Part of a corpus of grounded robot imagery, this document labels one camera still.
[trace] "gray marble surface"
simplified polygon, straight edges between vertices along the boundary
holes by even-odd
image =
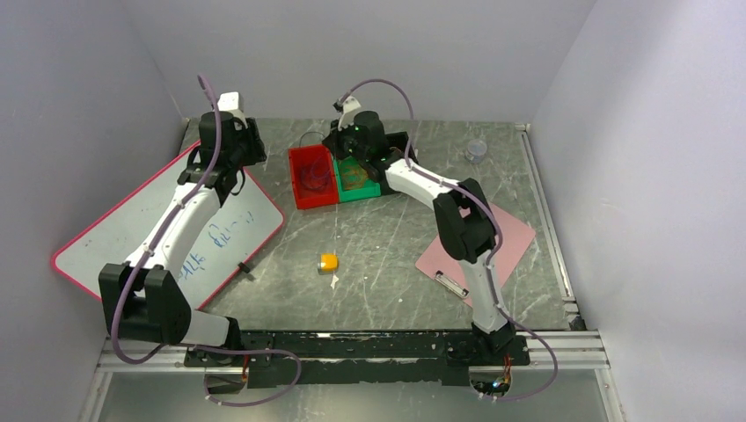
[[[414,267],[436,236],[435,218],[395,194],[336,206],[296,209],[288,148],[307,131],[328,133],[327,120],[259,119],[267,161],[250,168],[285,214],[281,231],[249,262],[251,275],[230,282],[206,311],[235,317],[243,329],[375,330],[465,328],[471,308]],[[567,329],[562,292],[537,207],[523,147],[510,124],[386,121],[386,131],[416,130],[421,164],[447,178],[475,178],[488,200],[529,224],[537,236],[502,289],[516,320],[535,329]],[[465,144],[485,140],[478,165]],[[198,139],[190,122],[182,147]],[[304,145],[320,143],[307,135]],[[339,281],[318,275],[319,253],[340,257]]]

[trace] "gray wall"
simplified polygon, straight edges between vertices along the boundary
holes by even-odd
[[[124,13],[0,5],[3,421],[76,420],[106,331],[99,302],[49,259],[178,148],[180,116]]]
[[[192,75],[241,91],[260,117],[328,118],[370,77],[421,119],[528,121],[595,0],[123,0],[185,115]],[[363,105],[406,117],[397,92]]]
[[[599,0],[531,140],[629,420],[743,420],[746,4]]]

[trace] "purple cable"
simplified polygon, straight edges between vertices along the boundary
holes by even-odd
[[[343,102],[345,99],[347,99],[347,97],[349,97],[350,95],[352,95],[352,93],[355,90],[357,90],[358,88],[360,88],[361,86],[363,86],[365,84],[370,84],[370,83],[373,83],[373,82],[379,82],[379,83],[387,84],[387,85],[390,85],[390,86],[394,87],[394,89],[396,89],[399,92],[399,94],[401,94],[401,96],[404,98],[404,100],[406,102],[406,107],[409,110],[409,119],[410,120],[414,120],[414,109],[412,108],[412,102],[409,101],[409,97],[404,93],[404,90],[402,90],[401,88],[399,88],[398,85],[396,85],[394,82],[387,81],[385,79],[368,79],[368,80],[360,82],[359,84],[357,84],[354,87],[352,87],[351,90],[347,91],[347,93],[345,93],[345,95],[343,95],[340,98],[340,103]],[[510,322],[511,324],[515,325],[520,330],[528,332],[531,335],[532,338],[535,338],[536,340],[538,340],[538,342],[541,343],[542,346],[544,346],[546,348],[546,351],[549,352],[549,355],[552,357],[552,365],[553,365],[552,375],[549,377],[549,380],[547,380],[547,382],[545,382],[541,387],[539,387],[539,388],[537,388],[537,389],[535,389],[533,391],[530,391],[528,393],[518,395],[518,396],[501,397],[501,398],[498,398],[497,401],[499,401],[499,402],[514,402],[516,400],[522,400],[524,398],[532,397],[532,396],[534,396],[534,395],[536,395],[536,394],[544,391],[545,389],[549,388],[550,385],[552,385],[552,383],[554,382],[554,380],[557,379],[557,374],[558,374],[558,372],[560,370],[560,366],[559,366],[559,363],[557,362],[557,355],[554,353],[554,351],[549,346],[549,344],[546,342],[546,340],[544,340],[538,334],[536,334],[535,331],[529,329],[528,327],[526,327],[523,324],[518,323],[515,319],[513,319],[513,317],[511,317],[510,315],[508,315],[508,313],[505,312],[505,310],[502,308],[502,304],[500,303],[500,301],[497,298],[497,291],[495,290],[494,280],[492,278],[492,271],[491,271],[492,270],[492,265],[490,265],[490,263],[492,262],[494,254],[496,254],[497,251],[502,247],[503,239],[502,239],[502,230],[500,229],[500,224],[497,223],[497,220],[494,218],[494,214],[493,214],[492,210],[487,206],[487,204],[485,204],[484,202],[482,202],[481,200],[479,200],[472,193],[466,191],[465,189],[462,189],[461,187],[459,187],[457,185],[452,185],[451,183],[448,183],[448,182],[445,182],[445,181],[441,181],[439,178],[436,178],[434,176],[430,176],[426,172],[421,171],[420,169],[418,169],[417,167],[412,167],[412,163],[411,163],[411,160],[409,158],[409,151],[411,151],[412,148],[413,148],[413,146],[414,146],[413,139],[414,139],[415,136],[416,136],[416,131],[414,131],[412,137],[410,137],[409,140],[406,142],[406,147],[404,149],[404,160],[405,160],[406,166],[409,168],[409,170],[410,171],[414,171],[415,173],[419,174],[423,178],[426,178],[426,179],[428,179],[430,181],[436,182],[437,184],[441,184],[442,183],[443,186],[446,186],[449,189],[453,189],[454,191],[456,191],[456,192],[461,193],[462,195],[464,195],[466,198],[469,198],[469,200],[471,200],[472,202],[474,202],[475,204],[477,204],[477,206],[479,206],[479,208],[481,208],[481,210],[487,215],[487,217],[489,218],[490,222],[494,226],[494,231],[495,231],[495,234],[498,236],[498,241],[497,241],[497,244],[495,245],[495,247],[492,249],[492,251],[490,251],[490,254],[487,256],[486,263],[485,263],[485,268],[486,268],[486,272],[487,272],[487,281],[489,283],[490,293],[492,294],[492,298],[493,298],[493,302],[494,302],[495,308],[497,308],[497,311],[500,313],[500,315],[503,318],[505,318],[508,322]]]
[[[214,398],[212,395],[209,394],[208,389],[208,379],[205,377],[205,380],[203,382],[203,386],[205,389],[205,399],[209,400],[210,402],[217,404],[219,406],[227,406],[227,407],[251,407],[251,406],[257,406],[259,404],[264,404],[266,402],[270,402],[272,400],[275,400],[276,398],[279,398],[281,396],[284,396],[290,392],[293,387],[298,384],[298,380],[301,378],[301,359],[292,352],[289,352],[287,350],[280,350],[280,349],[265,349],[265,350],[224,350],[217,347],[210,347],[210,346],[196,346],[197,349],[204,350],[205,352],[211,352],[211,353],[220,353],[220,354],[232,354],[235,356],[246,356],[246,355],[253,355],[253,354],[284,354],[285,356],[289,356],[296,362],[296,376],[293,378],[293,381],[288,384],[287,387],[284,389],[274,393],[272,396],[262,398],[261,400],[257,400],[255,402],[247,402],[247,403],[235,403],[235,402],[224,402],[222,400],[218,400]]]

